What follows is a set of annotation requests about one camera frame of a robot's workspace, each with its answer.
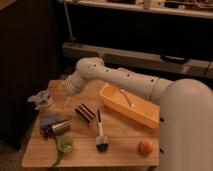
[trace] black object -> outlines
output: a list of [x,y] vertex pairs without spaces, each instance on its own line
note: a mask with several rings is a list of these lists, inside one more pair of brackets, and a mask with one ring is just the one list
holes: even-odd
[[51,0],[19,0],[0,11],[0,139],[20,148],[36,117],[27,98],[60,74]]
[[180,5],[180,0],[173,0],[173,2],[171,2],[172,0],[166,0],[164,6],[168,7],[168,8],[178,8]]
[[[212,19],[77,4],[68,5],[68,10],[77,43],[213,60]],[[55,13],[60,35],[67,41],[63,4],[56,4]]]

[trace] green cup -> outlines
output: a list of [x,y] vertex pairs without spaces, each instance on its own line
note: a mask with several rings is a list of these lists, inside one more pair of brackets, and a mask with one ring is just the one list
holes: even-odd
[[63,153],[72,151],[73,139],[68,135],[57,137],[57,148]]

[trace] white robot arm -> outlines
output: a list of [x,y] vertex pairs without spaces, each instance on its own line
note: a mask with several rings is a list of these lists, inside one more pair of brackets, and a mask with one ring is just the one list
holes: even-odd
[[66,79],[66,89],[73,95],[93,79],[160,105],[160,171],[213,170],[213,93],[206,85],[110,69],[99,58],[83,58]]
[[165,88],[172,83],[159,77],[107,68],[100,58],[83,58],[78,61],[76,71],[66,79],[66,89],[74,95],[94,79],[116,85],[155,104],[159,104]]

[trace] cable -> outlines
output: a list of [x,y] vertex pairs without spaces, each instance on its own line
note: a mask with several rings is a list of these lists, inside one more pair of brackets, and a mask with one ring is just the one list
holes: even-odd
[[72,31],[72,27],[71,27],[71,21],[70,21],[69,12],[68,12],[68,9],[67,9],[67,1],[66,0],[64,0],[64,11],[65,11],[66,19],[67,19],[67,25],[68,25],[69,34],[70,34],[70,40],[71,40],[72,43],[74,43],[75,37],[73,36],[73,31]]

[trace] orange tray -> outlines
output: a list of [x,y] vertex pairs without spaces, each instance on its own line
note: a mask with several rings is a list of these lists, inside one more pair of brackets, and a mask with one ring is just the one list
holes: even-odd
[[118,87],[107,83],[100,91],[100,96],[106,106],[147,127],[157,128],[159,125],[159,106],[127,91],[125,94],[134,107],[129,106]]

